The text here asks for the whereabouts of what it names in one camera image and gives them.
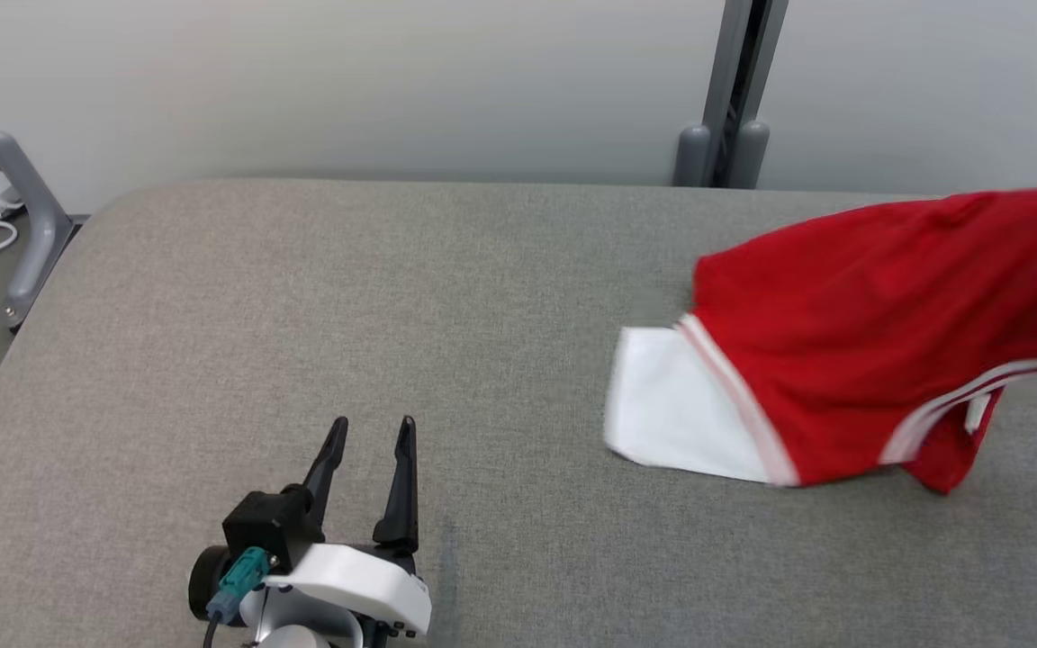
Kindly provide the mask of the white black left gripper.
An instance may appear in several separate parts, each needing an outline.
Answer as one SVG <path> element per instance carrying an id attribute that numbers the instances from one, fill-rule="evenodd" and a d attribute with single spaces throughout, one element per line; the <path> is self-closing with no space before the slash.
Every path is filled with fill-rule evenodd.
<path id="1" fill-rule="evenodd" d="M 323 534 L 330 487 L 343 459 L 348 418 L 335 418 L 302 487 L 306 526 Z M 391 554 L 419 550 L 419 459 L 415 418 L 403 416 L 395 471 L 372 540 Z M 259 648 L 386 648 L 428 635 L 428 585 L 398 563 L 348 545 L 313 545 L 292 573 L 268 575 L 259 591 Z"/>

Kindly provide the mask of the red jersey with white sleeves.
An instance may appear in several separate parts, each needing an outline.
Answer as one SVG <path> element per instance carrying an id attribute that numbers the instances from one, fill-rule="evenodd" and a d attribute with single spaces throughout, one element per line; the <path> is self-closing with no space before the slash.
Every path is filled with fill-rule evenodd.
<path id="1" fill-rule="evenodd" d="M 901 466 L 959 487 L 1037 376 L 1037 188 L 882 202 L 697 261 L 669 328 L 623 328 L 604 440 L 777 487 Z"/>

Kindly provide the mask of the grey metal post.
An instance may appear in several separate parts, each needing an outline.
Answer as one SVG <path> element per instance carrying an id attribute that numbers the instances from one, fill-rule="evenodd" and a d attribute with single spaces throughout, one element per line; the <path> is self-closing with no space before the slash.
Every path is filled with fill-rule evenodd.
<path id="1" fill-rule="evenodd" d="M 770 139 L 770 128 L 764 122 L 752 120 L 738 126 L 731 148 L 725 186 L 732 189 L 756 189 L 767 143 Z"/>

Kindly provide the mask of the grey metal frame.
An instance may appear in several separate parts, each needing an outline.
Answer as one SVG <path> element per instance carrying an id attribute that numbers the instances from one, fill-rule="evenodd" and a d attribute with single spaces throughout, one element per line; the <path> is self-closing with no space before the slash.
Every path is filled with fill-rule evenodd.
<path id="1" fill-rule="evenodd" d="M 7 131 L 0 130 L 0 169 L 23 200 L 30 236 L 5 290 L 1 320 L 13 332 L 32 311 L 34 301 L 79 227 L 63 210 L 41 173 Z"/>

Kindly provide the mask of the grey cylinder beside post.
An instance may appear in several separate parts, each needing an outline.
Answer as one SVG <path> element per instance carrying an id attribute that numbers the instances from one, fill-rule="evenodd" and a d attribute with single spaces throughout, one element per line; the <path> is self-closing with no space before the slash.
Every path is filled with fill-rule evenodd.
<path id="1" fill-rule="evenodd" d="M 712 130 L 691 124 L 680 132 L 673 169 L 673 187 L 704 187 L 708 177 Z"/>

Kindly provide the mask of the grey upright post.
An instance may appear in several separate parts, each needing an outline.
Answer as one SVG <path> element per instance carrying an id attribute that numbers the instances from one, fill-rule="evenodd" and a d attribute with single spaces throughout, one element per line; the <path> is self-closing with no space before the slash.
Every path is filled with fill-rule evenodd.
<path id="1" fill-rule="evenodd" d="M 758 112 L 787 9 L 789 0 L 726 0 L 702 119 L 712 130 L 705 187 L 729 188 L 725 180 L 738 126 L 752 120 L 767 124 Z"/>

